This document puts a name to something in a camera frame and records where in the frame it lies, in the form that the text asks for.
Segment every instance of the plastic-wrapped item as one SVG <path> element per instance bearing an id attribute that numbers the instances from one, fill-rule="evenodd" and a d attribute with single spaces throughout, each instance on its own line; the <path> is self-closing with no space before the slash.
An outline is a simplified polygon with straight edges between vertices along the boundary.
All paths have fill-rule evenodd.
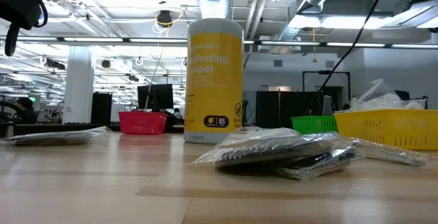
<path id="1" fill-rule="evenodd" d="M 408 149 L 401 149 L 389 145 L 351 138 L 358 151 L 367 158 L 398 162 L 409 166 L 423 166 L 427 163 L 429 155 Z"/>
<path id="2" fill-rule="evenodd" d="M 336 132 L 248 140 L 233 145 L 222 145 L 220 143 L 193 163 L 210 162 L 217 166 L 231 166 L 301 158 L 328 153 L 338 147 L 345 147 L 351 144 L 351 140 Z"/>
<path id="3" fill-rule="evenodd" d="M 91 138 L 106 134 L 111 130 L 107 127 L 98 127 L 83 131 L 74 132 L 47 132 L 40 134 L 28 134 L 13 136 L 3 139 L 0 144 L 15 146 L 62 146 L 62 145 L 83 145 Z"/>
<path id="4" fill-rule="evenodd" d="M 249 140 L 284 138 L 299 135 L 299 132 L 288 128 L 264 129 L 259 127 L 242 127 L 231 132 L 221 143 L 217 144 L 216 147 L 236 145 Z"/>
<path id="5" fill-rule="evenodd" d="M 383 83 L 383 79 L 374 80 L 371 87 L 359 98 L 353 97 L 351 109 L 344 112 L 382 110 L 382 109 L 424 109 L 426 100 L 402 101 L 396 92 Z"/>
<path id="6" fill-rule="evenodd" d="M 364 157 L 354 147 L 344 147 L 320 155 L 286 160 L 287 164 L 276 168 L 275 171 L 282 176 L 305 181 L 325 173 L 344 169 L 351 166 L 353 161 Z"/>

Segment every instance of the green basket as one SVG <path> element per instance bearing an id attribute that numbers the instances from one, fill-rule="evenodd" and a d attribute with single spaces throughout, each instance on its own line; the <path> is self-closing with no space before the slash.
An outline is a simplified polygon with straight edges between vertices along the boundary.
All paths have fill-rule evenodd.
<path id="1" fill-rule="evenodd" d="M 337 132 L 334 116 L 303 116 L 291 118 L 294 130 L 301 134 Z"/>

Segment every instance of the red basket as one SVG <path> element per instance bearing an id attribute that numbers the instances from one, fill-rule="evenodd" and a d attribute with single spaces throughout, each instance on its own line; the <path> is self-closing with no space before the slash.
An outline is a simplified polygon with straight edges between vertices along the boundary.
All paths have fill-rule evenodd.
<path id="1" fill-rule="evenodd" d="M 124 134 L 156 135 L 164 132 L 167 115 L 158 112 L 119 112 Z"/>

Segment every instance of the plastic basket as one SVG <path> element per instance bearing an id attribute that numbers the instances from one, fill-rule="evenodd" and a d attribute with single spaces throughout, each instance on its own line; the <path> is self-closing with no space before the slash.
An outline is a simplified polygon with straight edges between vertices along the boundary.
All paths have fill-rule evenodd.
<path id="1" fill-rule="evenodd" d="M 158 112 L 119 112 L 124 134 L 156 135 L 164 132 L 167 115 Z"/>
<path id="2" fill-rule="evenodd" d="M 335 114 L 339 132 L 403 149 L 438 150 L 438 110 L 374 110 Z"/>
<path id="3" fill-rule="evenodd" d="M 311 134 L 316 132 L 337 132 L 336 120 L 334 116 L 303 116 L 292 117 L 294 130 L 301 134 Z"/>

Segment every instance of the desk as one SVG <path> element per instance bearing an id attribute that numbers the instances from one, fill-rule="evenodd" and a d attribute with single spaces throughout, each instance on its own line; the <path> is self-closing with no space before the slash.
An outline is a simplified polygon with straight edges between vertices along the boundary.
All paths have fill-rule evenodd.
<path id="1" fill-rule="evenodd" d="M 300 183 L 188 164 L 210 148 L 181 134 L 119 133 L 0 147 L 0 223 L 438 223 L 436 161 L 368 160 Z"/>

